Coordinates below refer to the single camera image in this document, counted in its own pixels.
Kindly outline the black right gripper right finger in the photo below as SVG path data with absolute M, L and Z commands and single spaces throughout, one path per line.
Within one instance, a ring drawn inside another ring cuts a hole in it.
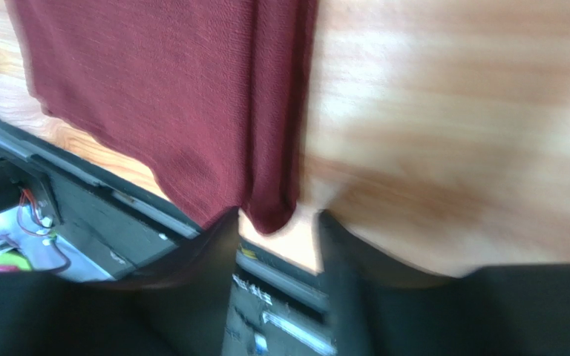
M 411 267 L 318 217 L 327 322 L 339 355 L 570 355 L 570 263 Z

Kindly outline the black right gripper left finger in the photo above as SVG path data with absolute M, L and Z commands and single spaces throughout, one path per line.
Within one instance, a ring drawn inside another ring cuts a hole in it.
M 121 280 L 0 273 L 0 355 L 220 355 L 238 225 L 232 208 Z

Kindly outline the dark red cloth napkin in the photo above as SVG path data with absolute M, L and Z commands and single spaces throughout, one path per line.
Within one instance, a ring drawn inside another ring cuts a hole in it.
M 207 228 L 299 196 L 316 1 L 9 1 L 42 110 L 149 167 Z

